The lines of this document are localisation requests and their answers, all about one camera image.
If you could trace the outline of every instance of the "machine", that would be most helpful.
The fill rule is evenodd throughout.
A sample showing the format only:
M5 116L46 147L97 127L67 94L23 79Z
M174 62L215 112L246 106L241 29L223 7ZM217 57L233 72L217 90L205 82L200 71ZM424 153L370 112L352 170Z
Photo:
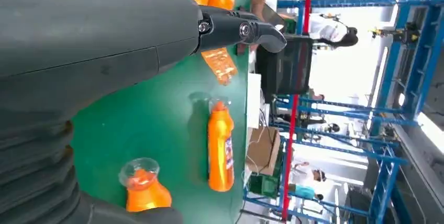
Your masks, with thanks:
M131 214L80 191L70 119L193 53L286 45L250 13L193 0L0 0L0 28L2 224L181 223L172 208Z

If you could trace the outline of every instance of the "green table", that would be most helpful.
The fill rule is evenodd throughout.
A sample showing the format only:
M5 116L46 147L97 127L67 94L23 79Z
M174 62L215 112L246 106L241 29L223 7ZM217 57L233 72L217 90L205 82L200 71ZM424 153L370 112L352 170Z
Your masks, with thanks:
M246 0L236 0L244 4ZM242 171L246 148L248 56L235 56L239 74L229 86L217 83L200 55L187 57L155 78L111 94L74 118L72 146L80 187L108 202L125 205L118 181L128 161L150 157L160 164L160 182L186 224L233 223L242 207ZM235 157L235 185L226 193L207 184L207 122L205 99L227 96Z

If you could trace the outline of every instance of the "yellow object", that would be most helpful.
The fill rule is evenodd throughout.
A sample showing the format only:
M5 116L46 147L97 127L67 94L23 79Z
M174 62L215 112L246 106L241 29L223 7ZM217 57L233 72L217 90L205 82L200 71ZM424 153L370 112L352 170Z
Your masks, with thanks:
M202 57L216 75L220 84L228 85L237 68L226 48L202 52Z
M230 190L235 180L231 140L233 128L234 122L227 106L218 101L212 108L208 122L208 184L218 192Z

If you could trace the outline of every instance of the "black hair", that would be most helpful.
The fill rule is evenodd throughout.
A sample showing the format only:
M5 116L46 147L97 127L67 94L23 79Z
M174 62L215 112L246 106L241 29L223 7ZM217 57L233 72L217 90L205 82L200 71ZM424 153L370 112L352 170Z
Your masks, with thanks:
M347 27L347 34L345 34L345 36L339 42L332 42L324 38L319 39L318 42L325 43L333 47L349 47L358 43L359 38L357 34L357 28Z
M322 181L325 181L327 178L325 177L325 173L321 170L319 170L319 175Z
M328 125L328 131L329 132L338 132L341 128L339 127L339 125L332 123Z
M324 182L327 178L325 177L325 173L321 170L321 169L317 169L315 170L316 172L319 173L319 182Z

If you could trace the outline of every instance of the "red pole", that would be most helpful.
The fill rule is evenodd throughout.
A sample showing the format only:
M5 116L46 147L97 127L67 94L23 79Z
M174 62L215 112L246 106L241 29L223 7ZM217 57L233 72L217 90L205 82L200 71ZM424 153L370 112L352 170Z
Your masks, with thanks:
M305 0L304 27L302 28L303 33L308 33L308 25L310 19L310 3L311 0ZM298 102L299 102L299 96L298 95L293 96L293 106L292 106L292 113L290 120L290 136L287 143L287 152L286 152L287 159L285 161L284 195L281 195L281 197L284 197L284 206L282 208L282 218L284 220L287 219L287 210L288 210L288 205L290 203L290 198L288 197L288 180L290 179L291 161L293 157L292 143L293 143L294 128L296 125L296 113L297 113Z

